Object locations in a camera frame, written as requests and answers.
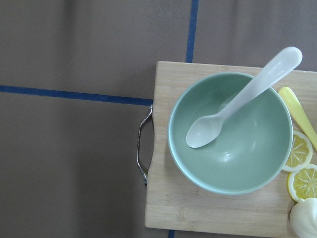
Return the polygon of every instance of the gray background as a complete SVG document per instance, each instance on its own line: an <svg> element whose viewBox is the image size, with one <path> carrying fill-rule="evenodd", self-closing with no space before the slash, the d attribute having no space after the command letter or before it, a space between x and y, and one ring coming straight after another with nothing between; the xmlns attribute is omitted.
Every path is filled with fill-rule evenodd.
<svg viewBox="0 0 317 238"><path fill-rule="evenodd" d="M153 99L157 61L185 61L190 10L190 0L2 0L0 85ZM315 0L200 0L193 62L263 67L296 46L297 69L317 71L316 12ZM0 237L167 237L144 227L135 158L148 106L0 100ZM146 164L152 150L147 123Z"/></svg>

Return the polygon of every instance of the yellow utensil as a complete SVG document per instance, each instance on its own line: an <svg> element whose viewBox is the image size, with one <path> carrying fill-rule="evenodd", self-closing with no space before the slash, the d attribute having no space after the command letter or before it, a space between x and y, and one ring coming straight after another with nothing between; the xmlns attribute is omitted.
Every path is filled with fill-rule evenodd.
<svg viewBox="0 0 317 238"><path fill-rule="evenodd" d="M301 127L314 148L317 150L317 134L293 90L289 87L282 87L278 93L286 104L293 119Z"/></svg>

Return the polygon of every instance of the green bowl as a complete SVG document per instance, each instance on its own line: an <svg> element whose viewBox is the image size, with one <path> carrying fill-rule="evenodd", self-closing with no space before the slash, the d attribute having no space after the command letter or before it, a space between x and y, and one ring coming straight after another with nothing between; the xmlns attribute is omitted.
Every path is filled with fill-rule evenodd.
<svg viewBox="0 0 317 238"><path fill-rule="evenodd" d="M230 117L216 140L196 149L186 144L192 123L217 113L252 78L238 72L210 75L190 86L171 111L167 139L173 159L189 180L208 191L255 191L278 175L290 154L291 117L272 88Z"/></svg>

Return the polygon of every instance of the white garlic bulb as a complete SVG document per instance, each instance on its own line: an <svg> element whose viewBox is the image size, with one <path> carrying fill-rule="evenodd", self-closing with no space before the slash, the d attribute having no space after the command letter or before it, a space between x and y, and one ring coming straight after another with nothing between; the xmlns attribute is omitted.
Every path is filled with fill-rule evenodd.
<svg viewBox="0 0 317 238"><path fill-rule="evenodd" d="M317 198L297 203L291 211L290 222L300 238L317 238Z"/></svg>

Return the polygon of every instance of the wooden cutting board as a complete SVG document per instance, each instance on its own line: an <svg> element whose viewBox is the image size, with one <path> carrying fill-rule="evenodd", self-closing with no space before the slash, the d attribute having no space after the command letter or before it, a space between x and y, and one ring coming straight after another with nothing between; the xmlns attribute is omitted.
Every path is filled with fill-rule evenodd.
<svg viewBox="0 0 317 238"><path fill-rule="evenodd" d="M280 174L265 187L245 195L219 195L189 181L177 168L167 144L167 122L175 101L195 81L218 72L256 75L260 68L179 63L157 64L154 95L154 152L149 169L145 226L170 230L296 238L289 222L295 202ZM317 73L293 71L274 85L293 89L317 129ZM294 129L300 130L294 122ZM312 163L317 163L314 150Z"/></svg>

